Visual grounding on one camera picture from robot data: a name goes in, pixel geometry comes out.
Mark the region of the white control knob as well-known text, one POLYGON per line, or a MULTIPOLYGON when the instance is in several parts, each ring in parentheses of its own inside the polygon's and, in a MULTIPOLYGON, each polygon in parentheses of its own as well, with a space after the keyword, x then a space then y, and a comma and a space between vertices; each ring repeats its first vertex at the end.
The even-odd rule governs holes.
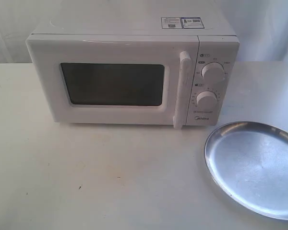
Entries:
POLYGON ((205 65, 201 71, 202 78, 206 83, 217 83, 225 78, 225 71, 221 64, 211 62, 205 65))
POLYGON ((203 91, 196 97, 197 105, 202 109, 210 109, 216 106, 216 95, 211 91, 203 91))

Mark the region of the upper white control knob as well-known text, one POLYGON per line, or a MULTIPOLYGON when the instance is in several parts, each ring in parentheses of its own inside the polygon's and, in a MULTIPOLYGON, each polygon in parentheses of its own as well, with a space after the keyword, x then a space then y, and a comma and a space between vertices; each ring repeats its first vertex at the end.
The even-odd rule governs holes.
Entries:
POLYGON ((221 64, 211 62, 205 65, 201 71, 202 78, 206 83, 217 83, 225 78, 225 71, 221 64))

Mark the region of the round silver metal plate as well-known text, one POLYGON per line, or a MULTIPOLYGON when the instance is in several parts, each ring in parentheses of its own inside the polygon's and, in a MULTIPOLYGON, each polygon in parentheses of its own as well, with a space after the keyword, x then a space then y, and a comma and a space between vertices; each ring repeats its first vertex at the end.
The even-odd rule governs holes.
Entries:
POLYGON ((228 123, 209 135, 204 157, 230 198, 263 216, 288 220, 288 132, 257 122, 228 123))

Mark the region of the white microwave oven body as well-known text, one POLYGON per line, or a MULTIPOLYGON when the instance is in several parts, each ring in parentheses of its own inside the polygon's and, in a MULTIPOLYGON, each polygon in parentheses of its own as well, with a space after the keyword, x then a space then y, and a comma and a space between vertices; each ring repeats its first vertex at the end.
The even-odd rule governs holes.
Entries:
POLYGON ((33 34, 46 35, 99 35, 99 36, 197 36, 199 49, 193 74, 192 90, 185 126, 212 126, 217 123, 228 80, 231 75, 239 41, 229 24, 223 20, 214 20, 213 27, 204 29, 162 29, 161 17, 138 19, 106 19, 91 20, 89 24, 66 24, 58 30, 53 27, 38 28, 33 34), (223 81, 206 83, 202 78, 203 67, 211 62, 221 64, 225 71, 223 81), (211 91, 216 95, 217 104, 210 109, 202 109, 197 105, 196 97, 203 91, 211 91))

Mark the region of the lower white control knob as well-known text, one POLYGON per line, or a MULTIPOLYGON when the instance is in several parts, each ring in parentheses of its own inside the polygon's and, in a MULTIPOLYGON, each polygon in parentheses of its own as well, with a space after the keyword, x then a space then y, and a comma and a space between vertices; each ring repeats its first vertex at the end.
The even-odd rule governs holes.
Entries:
POLYGON ((211 91, 203 91, 196 97, 197 105, 202 109, 210 109, 216 106, 216 95, 211 91))

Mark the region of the white microwave door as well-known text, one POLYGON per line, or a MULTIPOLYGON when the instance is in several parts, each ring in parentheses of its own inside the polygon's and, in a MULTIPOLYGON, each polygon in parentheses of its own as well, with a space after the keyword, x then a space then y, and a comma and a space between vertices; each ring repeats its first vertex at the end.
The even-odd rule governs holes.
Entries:
POLYGON ((32 34, 26 44, 55 122, 187 123, 197 36, 32 34))

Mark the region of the blue white label sticker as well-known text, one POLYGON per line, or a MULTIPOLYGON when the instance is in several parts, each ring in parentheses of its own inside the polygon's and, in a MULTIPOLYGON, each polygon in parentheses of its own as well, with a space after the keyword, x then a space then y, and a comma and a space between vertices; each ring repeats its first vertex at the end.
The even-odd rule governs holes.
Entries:
POLYGON ((204 29, 200 17, 161 17, 162 29, 204 29))

